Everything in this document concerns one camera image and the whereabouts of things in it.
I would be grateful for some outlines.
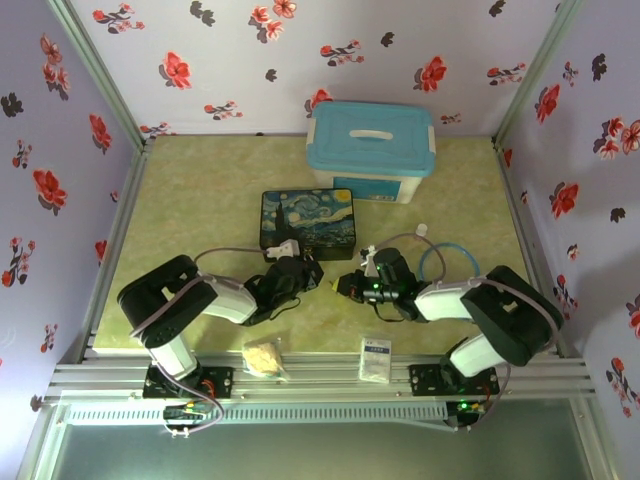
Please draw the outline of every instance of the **plastic storage box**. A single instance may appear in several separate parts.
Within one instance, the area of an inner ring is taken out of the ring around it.
[[[354,198],[409,203],[435,166],[429,112],[419,107],[322,102],[307,134],[307,162],[320,186]]]
[[[302,252],[313,255],[318,261],[353,258],[356,224],[349,190],[319,188],[264,192],[261,210],[261,249],[277,247],[292,239],[298,241]]]

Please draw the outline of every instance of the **black box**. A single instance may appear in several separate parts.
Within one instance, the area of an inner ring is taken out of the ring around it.
[[[297,240],[300,251],[318,261],[351,260],[356,246],[351,190],[264,192],[260,248],[277,247],[288,239]]]

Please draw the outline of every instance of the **blue lid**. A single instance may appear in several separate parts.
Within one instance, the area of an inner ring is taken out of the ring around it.
[[[403,105],[319,103],[307,161],[317,170],[426,177],[435,166],[431,115]]]

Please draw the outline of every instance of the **glass panel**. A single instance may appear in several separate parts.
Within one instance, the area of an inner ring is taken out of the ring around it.
[[[586,479],[567,402],[510,401],[471,434],[401,424],[70,426],[55,479]]]

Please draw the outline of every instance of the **table surface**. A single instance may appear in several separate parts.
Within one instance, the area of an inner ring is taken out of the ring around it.
[[[194,257],[212,247],[256,247],[262,192],[315,186],[301,137],[160,137],[148,160],[94,347],[142,348],[128,337],[131,327],[116,302],[126,284],[179,254]],[[463,245],[482,273],[504,264],[526,278],[488,138],[437,139],[436,168],[410,204],[356,200],[354,209],[354,254],[395,234],[415,231],[424,222],[431,241]],[[423,242],[401,239],[393,246],[417,271]],[[464,255],[453,249],[443,254],[446,282],[472,276]],[[204,271],[242,281],[268,268],[261,255],[247,253],[216,253],[199,263]],[[185,330],[187,341],[197,352],[237,351],[245,342],[261,338],[280,338],[285,352],[356,352],[362,336],[370,335],[391,339],[394,353],[438,354],[477,333],[474,325],[457,319],[382,322],[369,306],[331,289],[331,281],[358,267],[357,259],[322,263],[321,285],[302,294],[299,307],[254,327],[200,315]],[[437,256],[431,255],[427,279],[437,276],[440,268]],[[395,314],[387,305],[381,313]]]

